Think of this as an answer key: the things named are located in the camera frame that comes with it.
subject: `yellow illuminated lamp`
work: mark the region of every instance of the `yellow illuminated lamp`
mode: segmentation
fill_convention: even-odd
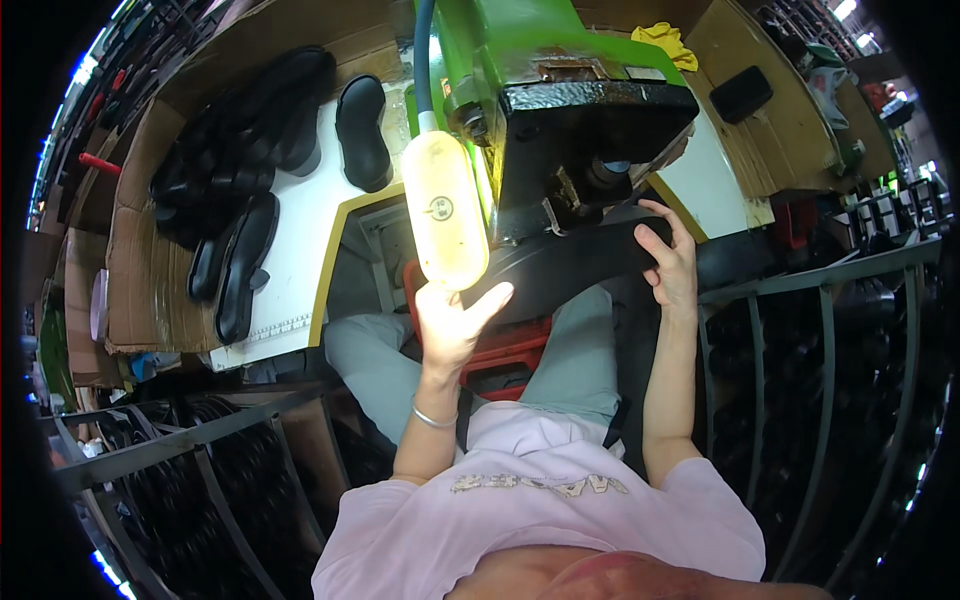
[[[453,135],[421,126],[403,151],[401,167],[424,276],[447,290],[466,290],[490,261],[467,149]]]

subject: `shirt sleeve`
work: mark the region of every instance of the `shirt sleeve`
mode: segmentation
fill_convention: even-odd
[[[763,533],[756,519],[706,458],[673,467],[661,492],[679,505],[679,542],[693,568],[730,579],[759,581],[766,568]]]
[[[388,480],[344,493],[340,497],[337,524],[313,571],[314,583],[325,570],[374,543],[417,489],[418,486],[409,481]]]

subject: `person's right hand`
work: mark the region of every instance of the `person's right hand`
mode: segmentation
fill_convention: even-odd
[[[640,200],[640,206],[657,214],[673,229],[673,243],[667,246],[647,226],[634,229],[636,242],[654,258],[658,266],[643,272],[643,277],[654,288],[654,298],[664,316],[697,318],[697,261],[696,243],[673,210],[652,200]]]

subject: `yellow cloth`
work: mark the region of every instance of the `yellow cloth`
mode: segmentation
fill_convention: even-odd
[[[696,72],[700,68],[697,57],[693,56],[693,52],[688,50],[684,43],[680,41],[680,30],[676,27],[670,27],[669,23],[657,23],[647,29],[637,27],[630,34],[630,39],[659,46],[672,59],[678,69]]]

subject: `green machine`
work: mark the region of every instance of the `green machine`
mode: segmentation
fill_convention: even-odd
[[[494,246],[598,224],[699,112],[661,48],[588,32],[569,0],[436,0],[429,42],[432,108],[467,144]]]

